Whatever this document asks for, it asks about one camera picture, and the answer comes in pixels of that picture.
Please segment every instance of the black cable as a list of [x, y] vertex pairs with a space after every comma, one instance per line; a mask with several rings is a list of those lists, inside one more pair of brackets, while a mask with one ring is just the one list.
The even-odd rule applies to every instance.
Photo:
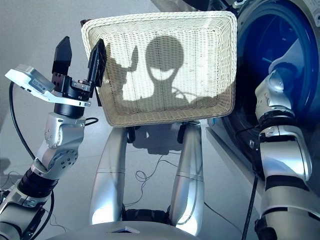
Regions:
[[15, 183], [12, 181], [12, 179], [10, 178], [10, 174], [11, 174], [11, 173], [16, 173], [16, 174], [19, 175], [19, 173], [18, 173], [17, 171], [10, 171], [10, 172], [8, 173], [8, 176], [7, 176], [4, 184], [2, 184], [2, 185], [0, 186], [0, 191], [1, 191], [2, 188], [7, 184], [7, 182], [8, 182], [9, 180], [11, 181], [11, 183], [12, 183], [13, 185], [15, 184]]
[[[27, 152], [29, 153], [30, 157], [32, 158], [32, 160], [34, 160], [36, 157], [34, 155], [34, 153], [31, 151], [30, 147], [28, 146], [27, 142], [24, 139], [24, 136], [22, 135], [20, 128], [18, 126], [17, 123], [17, 119], [16, 119], [16, 115], [15, 115], [15, 108], [14, 108], [14, 85], [15, 83], [12, 81], [10, 83], [9, 86], [9, 106], [10, 106], [10, 113], [11, 113], [11, 117], [12, 117], [12, 121], [13, 121], [13, 125], [14, 128], [16, 130], [16, 132], [18, 133], [18, 136], [23, 144], [23, 146], [25, 147], [25, 149], [27, 150]], [[49, 222], [52, 212], [54, 210], [54, 205], [55, 205], [55, 196], [54, 196], [54, 191], [51, 191], [51, 206], [50, 206], [50, 211], [48, 216], [46, 217], [44, 223], [42, 224], [42, 226], [40, 227], [40, 229], [36, 232], [35, 235], [33, 235], [33, 237], [30, 240], [34, 240], [36, 239], [36, 237], [42, 232], [42, 230], [46, 227], [47, 223]]]
[[258, 185], [258, 177], [255, 175], [254, 176], [254, 181], [253, 181], [253, 186], [252, 186], [252, 192], [251, 192], [249, 207], [248, 207], [248, 212], [246, 213], [245, 224], [244, 224], [244, 227], [243, 227], [243, 233], [242, 233], [241, 240], [245, 240], [247, 238], [247, 232], [248, 232], [248, 228], [249, 228], [252, 208], [254, 206], [257, 185]]
[[[171, 151], [170, 151], [169, 154], [180, 155], [181, 153], [171, 152]], [[172, 162], [169, 162], [168, 160], [162, 160], [162, 159], [161, 159], [162, 157], [164, 157], [164, 155], [161, 155], [161, 156], [160, 156], [160, 158], [158, 159], [158, 161], [157, 161], [157, 163], [156, 163], [156, 165], [155, 165], [155, 168], [154, 168], [153, 172], [152, 172], [149, 176], [147, 176], [146, 173], [145, 173], [144, 171], [142, 171], [142, 170], [138, 170], [138, 171], [135, 172], [135, 179], [136, 179], [137, 181], [139, 181], [140, 183], [142, 183], [142, 184], [141, 184], [141, 188], [140, 188], [141, 195], [140, 195], [140, 197], [139, 197], [139, 199], [138, 199], [137, 201], [134, 201], [134, 202], [125, 204], [126, 207], [131, 207], [132, 205], [135, 205], [136, 203], [138, 203], [138, 202], [142, 199], [142, 197], [143, 197], [143, 195], [144, 195], [144, 189], [143, 189], [143, 188], [144, 188], [144, 186], [146, 185], [147, 181], [155, 174], [155, 172], [156, 172], [156, 170], [157, 170], [157, 167], [158, 167], [158, 165], [159, 165], [160, 162], [166, 162], [166, 163], [168, 163], [168, 164], [170, 164], [170, 165], [172, 165], [172, 166], [174, 166], [174, 167], [176, 167], [176, 168], [178, 167], [177, 165], [173, 164]], [[217, 211], [215, 211], [215, 210], [214, 210], [212, 207], [210, 207], [206, 202], [204, 202], [204, 205], [206, 205], [207, 208], [209, 208], [212, 212], [214, 212], [215, 214], [217, 214], [218, 216], [220, 216], [220, 217], [221, 217], [222, 219], [224, 219], [226, 222], [228, 222], [229, 224], [231, 224], [232, 226], [234, 226], [234, 227], [240, 232], [241, 235], [243, 234], [242, 231], [241, 231], [241, 229], [240, 229], [239, 227], [237, 227], [234, 223], [232, 223], [232, 222], [231, 222], [230, 220], [228, 220], [226, 217], [224, 217], [223, 215], [221, 215], [220, 213], [218, 213]]]
[[95, 123], [99, 122], [99, 119], [96, 117], [88, 117], [85, 119], [85, 121], [88, 121], [88, 120], [94, 120], [94, 121], [86, 123], [85, 126], [89, 126], [91, 124], [95, 124]]
[[25, 141], [24, 136], [22, 135], [20, 128], [18, 126], [18, 123], [17, 123], [17, 119], [16, 119], [16, 115], [15, 115], [15, 108], [14, 108], [14, 99], [13, 99], [14, 85], [15, 85], [15, 83], [12, 81], [10, 83], [10, 87], [9, 87], [9, 105], [10, 105], [10, 113], [11, 113], [13, 125], [14, 125], [16, 132], [18, 133], [18, 136], [19, 136], [23, 146], [25, 147], [26, 151], [29, 153], [32, 160], [34, 160], [36, 157], [33, 154], [33, 152], [31, 151], [31, 149], [29, 148], [27, 142]]
[[30, 238], [30, 240], [35, 240], [39, 234], [42, 232], [42, 230], [46, 227], [47, 223], [49, 222], [51, 215], [54, 211], [54, 206], [55, 206], [55, 195], [54, 195], [54, 191], [51, 191], [51, 205], [50, 205], [50, 210], [48, 213], [48, 216], [46, 217], [44, 223], [42, 224], [42, 226], [39, 228], [39, 230], [32, 236], [32, 238]]
[[256, 129], [256, 128], [258, 128], [259, 126], [260, 126], [260, 125], [257, 124], [257, 125], [255, 125], [255, 126], [251, 126], [251, 127], [248, 127], [248, 128], [241, 129], [241, 130], [237, 131], [237, 132], [234, 134], [234, 136], [237, 138], [240, 133], [243, 133], [243, 132], [248, 131], [248, 130], [251, 130], [251, 129]]
[[230, 220], [228, 220], [226, 217], [224, 217], [222, 214], [218, 213], [217, 211], [215, 211], [212, 207], [210, 207], [206, 202], [204, 202], [204, 205], [206, 205], [206, 207], [208, 209], [210, 209], [212, 212], [214, 212], [215, 214], [217, 214], [218, 216], [220, 216], [222, 219], [224, 219], [226, 222], [228, 222], [229, 224], [231, 224], [232, 226], [234, 226], [238, 231], [239, 233], [242, 235], [242, 231], [239, 227], [237, 227], [237, 225], [235, 225], [233, 222], [231, 222]]

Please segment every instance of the white wicker basket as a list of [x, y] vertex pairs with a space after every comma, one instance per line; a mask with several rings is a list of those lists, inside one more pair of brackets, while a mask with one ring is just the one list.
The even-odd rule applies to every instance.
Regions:
[[90, 20], [85, 51], [103, 39], [98, 94], [111, 126], [221, 117], [235, 102], [237, 20], [228, 11], [159, 12]]

